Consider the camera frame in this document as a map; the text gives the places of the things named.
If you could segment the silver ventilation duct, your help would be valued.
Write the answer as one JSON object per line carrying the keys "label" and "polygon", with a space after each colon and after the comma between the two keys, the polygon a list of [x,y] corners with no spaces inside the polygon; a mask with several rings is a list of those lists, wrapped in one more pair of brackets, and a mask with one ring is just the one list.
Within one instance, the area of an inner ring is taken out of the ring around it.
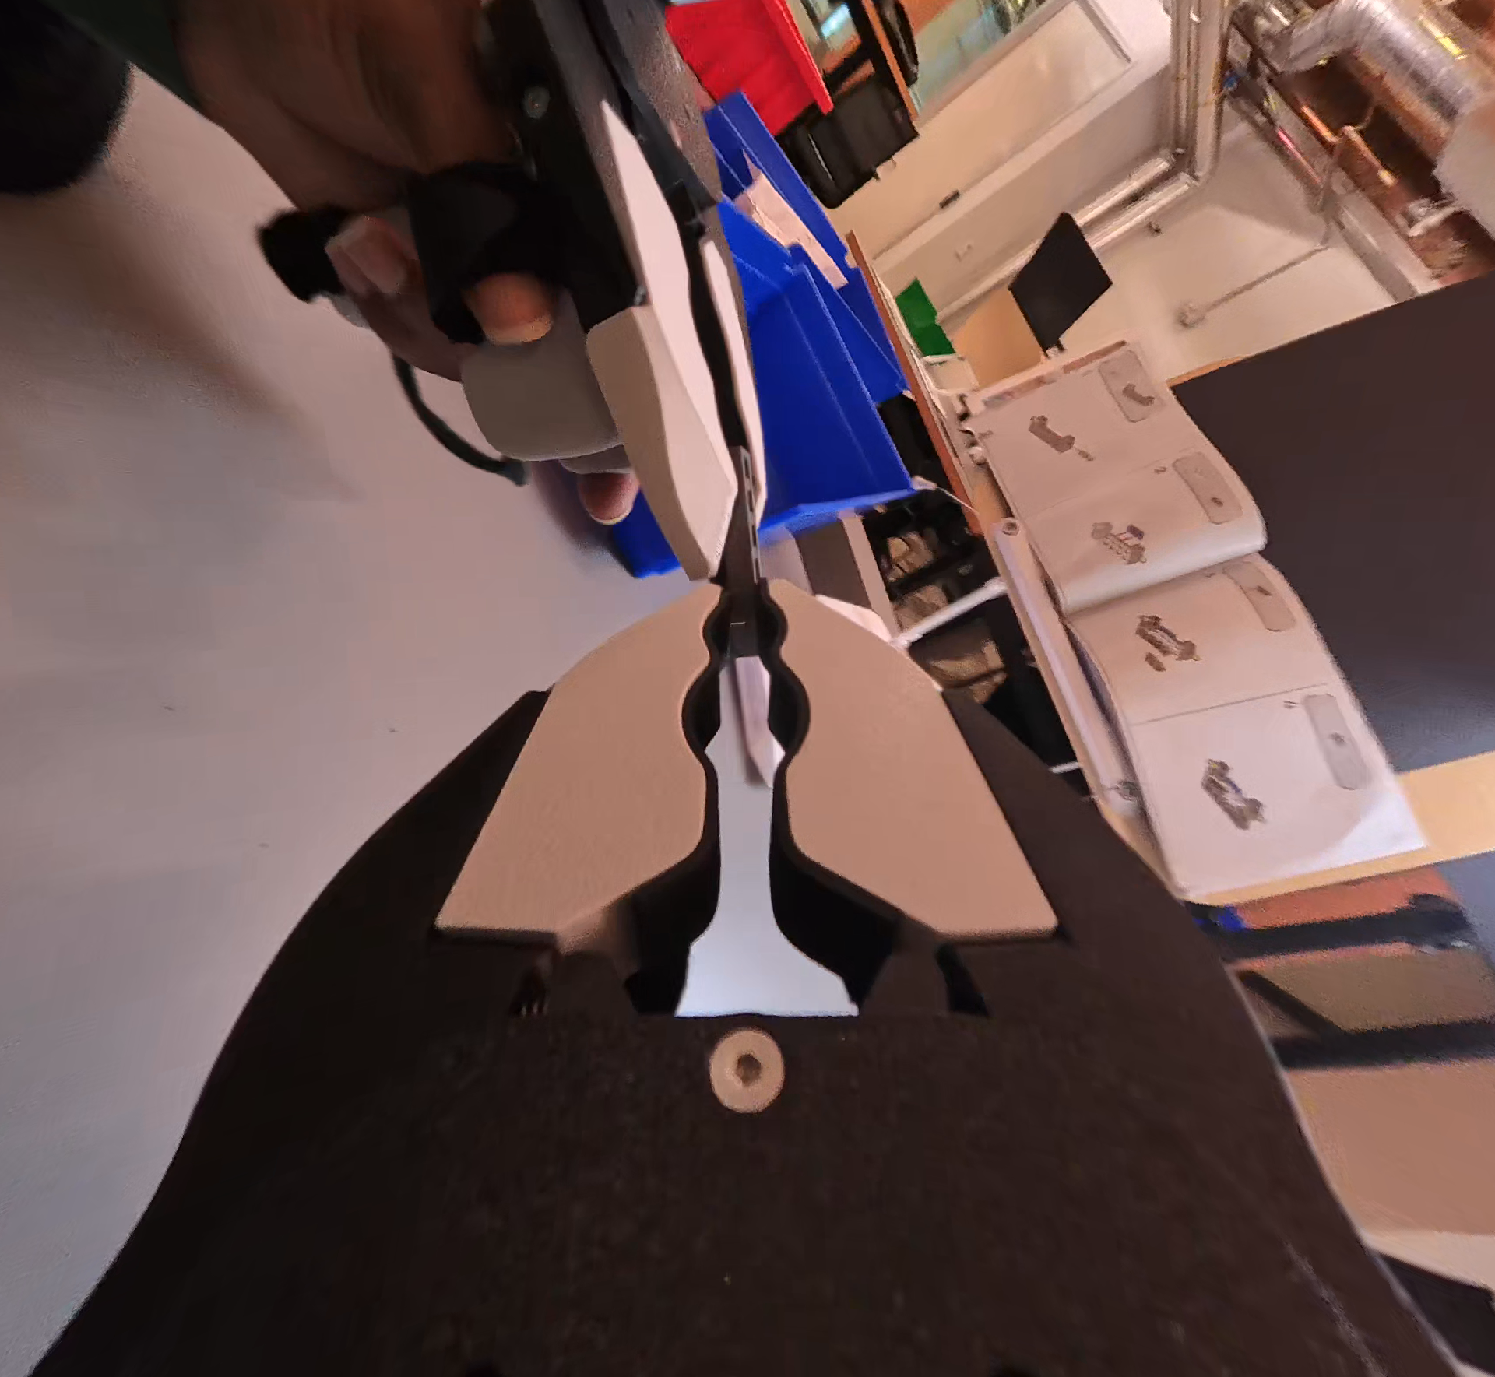
{"label": "silver ventilation duct", "polygon": [[1352,59],[1372,89],[1407,106],[1436,151],[1442,187],[1491,229],[1491,57],[1440,0],[1161,0],[1167,19],[1163,143],[1098,197],[1080,224],[1117,240],[1212,178],[1221,149],[1229,51],[1245,81],[1280,79]]}

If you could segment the green box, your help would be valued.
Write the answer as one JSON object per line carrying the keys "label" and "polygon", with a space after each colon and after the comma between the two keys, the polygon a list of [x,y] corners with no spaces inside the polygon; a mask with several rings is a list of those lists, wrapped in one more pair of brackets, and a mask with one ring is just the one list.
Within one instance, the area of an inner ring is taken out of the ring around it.
{"label": "green box", "polygon": [[912,347],[923,359],[944,360],[958,354],[920,281],[904,286],[894,295],[894,305]]}

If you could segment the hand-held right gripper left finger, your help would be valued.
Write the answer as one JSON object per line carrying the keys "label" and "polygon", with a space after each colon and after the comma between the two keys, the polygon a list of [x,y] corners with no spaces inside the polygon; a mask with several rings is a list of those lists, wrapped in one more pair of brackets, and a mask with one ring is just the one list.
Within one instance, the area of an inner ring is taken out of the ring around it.
{"label": "hand-held right gripper left finger", "polygon": [[685,700],[710,665],[718,598],[696,585],[550,687],[442,903],[441,933],[575,950],[696,850],[709,782]]}

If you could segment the lego instruction booklet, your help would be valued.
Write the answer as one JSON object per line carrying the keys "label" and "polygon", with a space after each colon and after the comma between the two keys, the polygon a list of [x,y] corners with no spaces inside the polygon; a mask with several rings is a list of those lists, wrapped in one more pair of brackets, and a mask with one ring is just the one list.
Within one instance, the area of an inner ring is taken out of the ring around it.
{"label": "lego instruction booklet", "polygon": [[963,408],[1179,898],[1426,847],[1259,508],[1134,346]]}

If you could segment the blue plastic bin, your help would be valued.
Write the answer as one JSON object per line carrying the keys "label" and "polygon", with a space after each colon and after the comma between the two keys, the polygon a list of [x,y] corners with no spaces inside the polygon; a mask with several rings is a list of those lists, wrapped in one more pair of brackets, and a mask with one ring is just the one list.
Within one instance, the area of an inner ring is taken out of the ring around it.
{"label": "blue plastic bin", "polygon": [[[783,244],[734,202],[720,200],[680,233],[699,336],[701,321],[710,319],[702,233],[725,235],[737,270],[761,427],[758,541],[907,497],[910,474],[877,413],[902,382],[887,341],[864,319],[867,284],[829,282],[802,244]],[[644,495],[614,536],[636,578],[682,570]]]}
{"label": "blue plastic bin", "polygon": [[737,198],[756,175],[772,184],[799,222],[812,233],[826,257],[847,275],[856,263],[848,246],[831,224],[825,206],[794,170],[775,136],[742,92],[720,98],[702,113],[723,195]]}

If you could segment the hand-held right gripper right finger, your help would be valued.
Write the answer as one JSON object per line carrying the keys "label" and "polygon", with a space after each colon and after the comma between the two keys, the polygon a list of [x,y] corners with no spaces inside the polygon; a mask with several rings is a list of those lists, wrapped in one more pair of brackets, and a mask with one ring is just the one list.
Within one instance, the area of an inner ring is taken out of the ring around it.
{"label": "hand-held right gripper right finger", "polygon": [[888,639],[771,581],[790,693],[790,854],[950,942],[1053,936],[1056,917],[937,685]]}

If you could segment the red plastic bin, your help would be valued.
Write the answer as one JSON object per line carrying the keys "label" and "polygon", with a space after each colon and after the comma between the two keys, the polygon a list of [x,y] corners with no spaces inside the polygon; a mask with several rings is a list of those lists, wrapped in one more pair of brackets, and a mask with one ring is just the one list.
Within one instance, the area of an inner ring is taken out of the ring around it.
{"label": "red plastic bin", "polygon": [[833,111],[831,94],[787,0],[669,5],[667,33],[712,102],[739,94],[769,133],[806,111]]}

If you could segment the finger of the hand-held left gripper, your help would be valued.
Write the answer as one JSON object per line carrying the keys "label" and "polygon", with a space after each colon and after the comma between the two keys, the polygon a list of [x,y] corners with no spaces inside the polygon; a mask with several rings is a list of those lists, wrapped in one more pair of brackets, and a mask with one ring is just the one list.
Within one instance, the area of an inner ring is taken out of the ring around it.
{"label": "finger of the hand-held left gripper", "polygon": [[718,570],[737,479],[691,309],[680,229],[636,138],[602,106],[609,197],[642,298],[591,327],[588,362],[628,463],[691,581]]}
{"label": "finger of the hand-held left gripper", "polygon": [[715,387],[717,433],[734,471],[734,500],[721,516],[710,565],[728,565],[733,539],[756,541],[761,520],[761,427],[737,270],[723,233],[701,236],[701,284],[710,319],[701,321],[701,346]]}

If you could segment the person's left hand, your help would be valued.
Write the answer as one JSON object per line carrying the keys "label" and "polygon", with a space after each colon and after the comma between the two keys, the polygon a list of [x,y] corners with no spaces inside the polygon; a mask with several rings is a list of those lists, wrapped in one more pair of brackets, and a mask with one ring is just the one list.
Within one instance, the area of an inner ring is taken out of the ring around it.
{"label": "person's left hand", "polygon": [[198,108],[298,209],[341,209],[326,255],[347,301],[415,370],[458,379],[469,346],[431,324],[407,182],[512,160],[475,51],[475,0],[172,0]]}

